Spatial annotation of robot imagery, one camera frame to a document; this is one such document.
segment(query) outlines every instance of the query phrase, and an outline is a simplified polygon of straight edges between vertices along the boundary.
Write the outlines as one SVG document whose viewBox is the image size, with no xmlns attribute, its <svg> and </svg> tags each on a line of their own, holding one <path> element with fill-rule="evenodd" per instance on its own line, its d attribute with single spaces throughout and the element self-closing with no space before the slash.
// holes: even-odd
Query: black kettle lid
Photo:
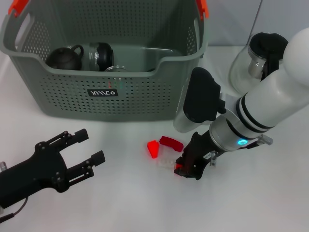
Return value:
<svg viewBox="0 0 309 232">
<path fill-rule="evenodd" d="M 281 35 L 272 33 L 258 33 L 250 40 L 250 49 L 258 56 L 267 59 L 269 55 L 276 55 L 283 59 L 288 41 Z"/>
</svg>

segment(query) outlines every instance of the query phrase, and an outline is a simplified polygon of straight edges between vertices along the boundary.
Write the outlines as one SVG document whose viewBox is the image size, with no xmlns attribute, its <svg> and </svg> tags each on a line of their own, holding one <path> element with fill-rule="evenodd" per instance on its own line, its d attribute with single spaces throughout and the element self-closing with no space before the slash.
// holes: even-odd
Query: screw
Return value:
<svg viewBox="0 0 309 232">
<path fill-rule="evenodd" d="M 7 170 L 7 166 L 5 162 L 0 162 L 0 173 Z"/>
<path fill-rule="evenodd" d="M 212 151 L 211 152 L 211 163 L 210 163 L 210 166 L 216 166 L 217 164 L 217 156 L 218 156 L 218 152 L 216 151 Z"/>
</svg>

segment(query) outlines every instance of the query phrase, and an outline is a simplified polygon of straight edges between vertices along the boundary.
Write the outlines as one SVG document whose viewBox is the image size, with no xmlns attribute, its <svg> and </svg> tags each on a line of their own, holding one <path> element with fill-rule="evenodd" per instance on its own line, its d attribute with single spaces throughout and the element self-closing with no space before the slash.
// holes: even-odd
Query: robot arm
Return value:
<svg viewBox="0 0 309 232">
<path fill-rule="evenodd" d="M 264 133 L 309 104 L 308 39 L 309 29 L 298 33 L 286 47 L 284 69 L 270 74 L 240 99 L 220 96 L 220 87 L 209 72 L 193 70 L 174 127 L 188 132 L 205 121 L 211 124 L 205 134 L 193 135 L 176 161 L 176 174 L 198 180 L 206 165 L 225 152 L 272 144 Z"/>
<path fill-rule="evenodd" d="M 5 209 L 26 199 L 23 208 L 30 195 L 44 188 L 53 188 L 62 193 L 69 187 L 93 177 L 92 167 L 105 162 L 103 151 L 71 168 L 67 168 L 60 154 L 63 149 L 87 139 L 85 129 L 75 135 L 65 131 L 47 142 L 36 144 L 34 154 L 16 166 L 7 169 L 4 162 L 0 163 L 0 208 Z M 0 217 L 0 223 L 13 218 L 18 212 Z"/>
</svg>

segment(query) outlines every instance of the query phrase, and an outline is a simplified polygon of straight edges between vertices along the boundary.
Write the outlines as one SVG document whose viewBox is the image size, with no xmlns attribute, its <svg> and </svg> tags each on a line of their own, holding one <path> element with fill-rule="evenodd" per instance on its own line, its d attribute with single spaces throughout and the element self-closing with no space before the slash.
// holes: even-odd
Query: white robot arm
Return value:
<svg viewBox="0 0 309 232">
<path fill-rule="evenodd" d="M 188 132 L 207 121 L 212 123 L 205 134 L 193 135 L 174 172 L 200 179 L 206 165 L 214 164 L 225 152 L 272 144 L 272 139 L 263 134 L 309 104 L 308 41 L 309 28 L 286 47 L 284 69 L 270 74 L 240 99 L 224 98 L 209 72 L 194 69 L 174 127 Z"/>
</svg>

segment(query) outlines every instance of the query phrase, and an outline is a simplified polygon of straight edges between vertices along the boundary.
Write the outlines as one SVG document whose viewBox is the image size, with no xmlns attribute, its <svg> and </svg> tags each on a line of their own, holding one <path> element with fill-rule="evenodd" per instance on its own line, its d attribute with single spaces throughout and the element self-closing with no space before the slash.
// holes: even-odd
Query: gray plastic basket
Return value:
<svg viewBox="0 0 309 232">
<path fill-rule="evenodd" d="M 10 56 L 48 115 L 104 121 L 172 119 L 182 89 L 207 48 L 207 18 L 200 17 L 196 1 L 30 0 L 20 15 L 13 9 L 6 16 L 0 50 Z M 155 70 L 68 71 L 45 64 L 54 49 L 90 42 L 109 43 L 115 60 L 127 66 L 146 70 L 155 65 Z M 89 90 L 97 89 L 117 89 L 118 96 L 90 97 Z"/>
</svg>

